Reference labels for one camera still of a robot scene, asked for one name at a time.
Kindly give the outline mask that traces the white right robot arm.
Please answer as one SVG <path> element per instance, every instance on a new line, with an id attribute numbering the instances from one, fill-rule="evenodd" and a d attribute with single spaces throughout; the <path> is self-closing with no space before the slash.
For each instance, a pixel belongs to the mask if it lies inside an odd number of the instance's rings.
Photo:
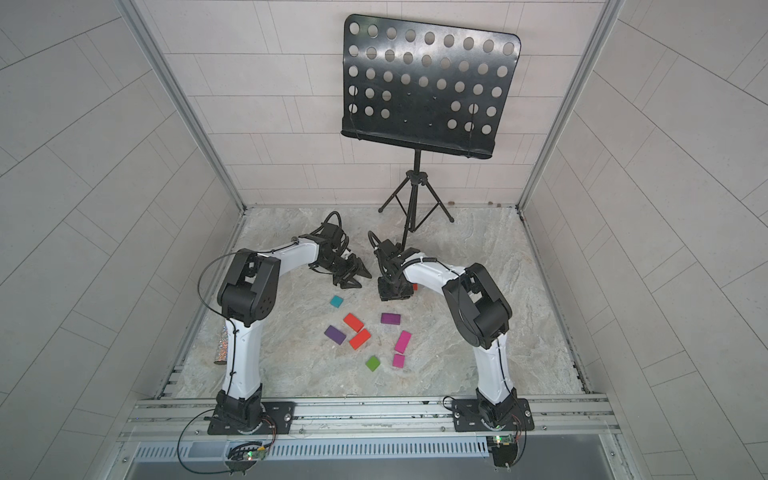
<path id="1" fill-rule="evenodd" d="M 479 414 L 491 427 L 499 427 L 517 406 L 507 358 L 513 311 L 487 269 L 479 263 L 448 265 L 418 249 L 382 241 L 373 232 L 368 237 L 379 265 L 383 301 L 408 299 L 416 285 L 444 297 L 458 333 L 473 347 Z"/>

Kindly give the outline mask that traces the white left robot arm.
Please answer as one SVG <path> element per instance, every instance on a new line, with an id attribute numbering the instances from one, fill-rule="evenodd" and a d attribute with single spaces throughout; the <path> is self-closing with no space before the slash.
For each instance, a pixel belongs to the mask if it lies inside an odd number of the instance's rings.
<path id="1" fill-rule="evenodd" d="M 349 249 L 340 213 L 333 211 L 317 229 L 287 245 L 238 250 L 219 288 L 216 301 L 227 328 L 227 379 L 217 394 L 214 416 L 238 430 L 252 431 L 261 423 L 263 321 L 276 304 L 280 276 L 304 266 L 330 275 L 341 289 L 360 289 L 359 279 L 372 277 Z"/>

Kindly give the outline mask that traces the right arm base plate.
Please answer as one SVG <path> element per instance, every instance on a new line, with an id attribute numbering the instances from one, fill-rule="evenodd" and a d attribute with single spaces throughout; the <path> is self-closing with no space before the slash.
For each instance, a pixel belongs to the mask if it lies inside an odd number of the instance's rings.
<path id="1" fill-rule="evenodd" d="M 524 398 L 510 396 L 496 405 L 483 397 L 451 398 L 444 407 L 451 412 L 457 432 L 522 433 L 535 429 L 529 402 Z"/>

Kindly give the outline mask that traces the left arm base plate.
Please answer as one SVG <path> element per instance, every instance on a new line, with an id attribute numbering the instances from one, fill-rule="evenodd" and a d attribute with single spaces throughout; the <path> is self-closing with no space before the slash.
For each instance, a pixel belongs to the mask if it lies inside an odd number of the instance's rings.
<path id="1" fill-rule="evenodd" d="M 217 405 L 205 415 L 208 435 L 288 434 L 297 404 L 289 401 L 267 401 L 249 406 L 243 412 L 229 413 Z"/>

